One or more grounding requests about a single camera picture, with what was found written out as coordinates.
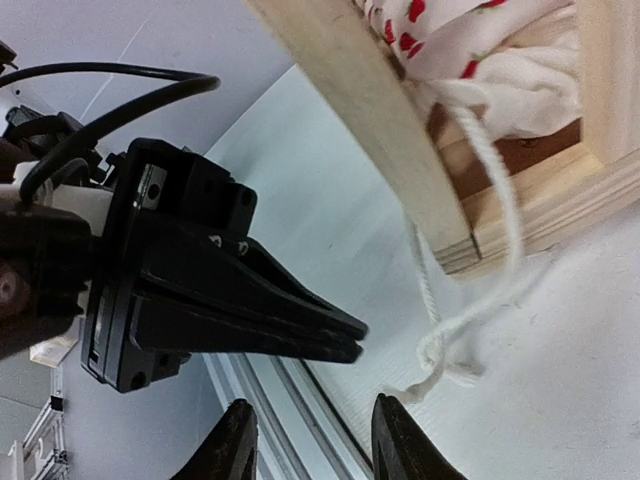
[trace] table surface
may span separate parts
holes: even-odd
[[[251,236],[369,325],[355,365],[313,364],[369,449],[376,394],[423,376],[415,348],[427,322],[398,201],[296,67],[207,156],[258,192]],[[437,208],[426,191],[425,202]],[[532,287],[452,346],[453,358],[484,365],[479,384],[445,378],[409,407],[471,480],[640,476],[638,213],[528,259]],[[429,261],[445,316],[496,280],[459,284]]]

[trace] cable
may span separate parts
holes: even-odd
[[[89,164],[84,158],[74,158],[66,165],[58,169],[56,173],[51,175],[53,188],[58,188],[77,172],[81,172],[82,174],[80,186],[89,185]]]
[[[69,161],[68,159],[81,155],[85,149],[91,148],[96,141],[118,128],[158,108],[199,93],[215,90],[219,86],[218,77],[190,78],[142,95],[102,115],[56,145],[33,167],[20,186],[20,198],[25,203],[31,203],[38,189],[51,175],[62,168]]]
[[[137,77],[159,78],[161,80],[183,81],[201,77],[200,73],[181,72],[179,70],[168,70],[165,68],[143,67],[140,65],[127,65],[124,63],[104,63],[104,62],[72,62],[54,63],[29,67],[24,70],[11,72],[0,76],[0,88],[12,83],[26,80],[28,78],[53,75],[57,73],[80,73],[80,72],[104,72],[118,73],[122,75],[133,75]]]

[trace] rope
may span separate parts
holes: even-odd
[[[468,366],[446,363],[446,336],[465,328],[467,325],[493,313],[503,302],[505,296],[512,291],[513,277],[524,256],[522,241],[522,224],[518,214],[516,196],[509,180],[502,156],[493,146],[486,130],[475,114],[467,107],[447,106],[449,114],[455,118],[464,131],[471,147],[482,162],[489,180],[502,204],[508,240],[508,255],[503,278],[498,285],[483,299],[465,308],[462,313],[443,320],[429,282],[429,272],[422,250],[421,235],[416,226],[408,226],[409,240],[413,257],[418,265],[418,281],[427,317],[432,326],[431,331],[420,341],[417,349],[421,367],[430,373],[419,383],[406,390],[387,388],[386,390],[403,403],[420,403],[429,391],[438,383],[445,372],[451,374],[460,383],[472,385],[477,380]]]

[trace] red and white cloth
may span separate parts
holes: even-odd
[[[435,98],[482,107],[492,138],[537,137],[580,116],[571,0],[357,0],[415,82]]]

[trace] wooden box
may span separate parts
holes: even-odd
[[[500,264],[500,203],[465,143],[440,145],[350,0],[248,0],[358,140],[448,273]],[[640,198],[640,3],[578,0],[581,125],[500,144],[528,253]],[[526,149],[528,161],[512,161]]]

